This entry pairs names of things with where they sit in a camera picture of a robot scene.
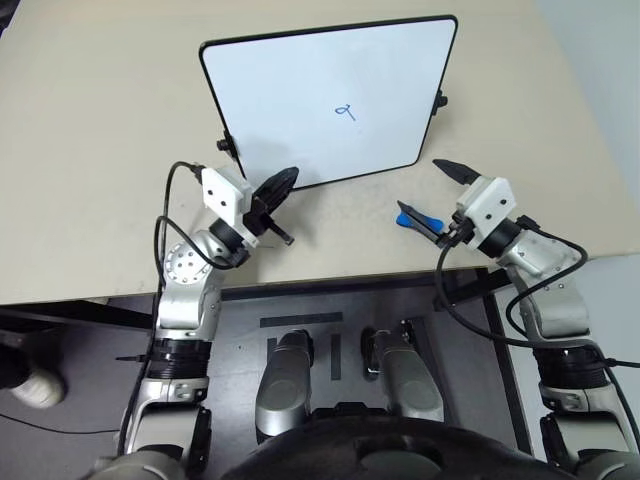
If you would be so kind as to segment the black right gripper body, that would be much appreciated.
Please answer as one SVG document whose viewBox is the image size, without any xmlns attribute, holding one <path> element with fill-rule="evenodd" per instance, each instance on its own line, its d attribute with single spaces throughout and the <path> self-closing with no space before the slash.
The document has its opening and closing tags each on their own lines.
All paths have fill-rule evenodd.
<svg viewBox="0 0 640 480">
<path fill-rule="evenodd" d="M 438 238 L 438 247 L 456 247 L 460 243 L 467 244 L 474 236 L 475 225 L 472 220 L 459 211 L 451 217 L 451 223 Z"/>
</svg>

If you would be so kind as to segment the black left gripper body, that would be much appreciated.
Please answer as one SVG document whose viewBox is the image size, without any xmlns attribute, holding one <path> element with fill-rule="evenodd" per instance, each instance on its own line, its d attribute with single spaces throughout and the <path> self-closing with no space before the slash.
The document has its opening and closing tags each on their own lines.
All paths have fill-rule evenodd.
<svg viewBox="0 0 640 480">
<path fill-rule="evenodd" d="M 243 215 L 243 224 L 255 237 L 262 236 L 274 224 L 272 202 L 267 196 L 254 195 L 250 210 Z"/>
</svg>

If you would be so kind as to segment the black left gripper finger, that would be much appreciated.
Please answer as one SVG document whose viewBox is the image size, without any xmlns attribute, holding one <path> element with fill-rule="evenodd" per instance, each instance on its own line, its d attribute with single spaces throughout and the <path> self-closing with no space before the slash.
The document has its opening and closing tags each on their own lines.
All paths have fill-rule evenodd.
<svg viewBox="0 0 640 480">
<path fill-rule="evenodd" d="M 266 221 L 266 228 L 271 230 L 276 236 L 278 236 L 287 246 L 294 242 L 294 238 L 289 235 L 285 230 L 278 226 L 275 221 L 269 218 Z"/>
<path fill-rule="evenodd" d="M 253 204 L 260 213 L 272 213 L 287 199 L 299 175 L 297 167 L 288 167 L 265 180 L 253 193 Z"/>
</svg>

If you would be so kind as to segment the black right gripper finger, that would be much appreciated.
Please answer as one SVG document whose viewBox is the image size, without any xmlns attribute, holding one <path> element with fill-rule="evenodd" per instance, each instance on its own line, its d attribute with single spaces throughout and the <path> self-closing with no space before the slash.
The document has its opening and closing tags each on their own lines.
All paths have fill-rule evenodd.
<svg viewBox="0 0 640 480">
<path fill-rule="evenodd" d="M 432 163 L 460 185 L 470 186 L 480 177 L 477 171 L 462 163 L 446 159 L 434 159 Z"/>
<path fill-rule="evenodd" d="M 420 233 L 437 246 L 439 235 L 444 229 L 444 223 L 439 219 L 422 214 L 406 203 L 397 201 L 397 204 L 400 213 L 396 217 L 396 224 Z"/>
</svg>

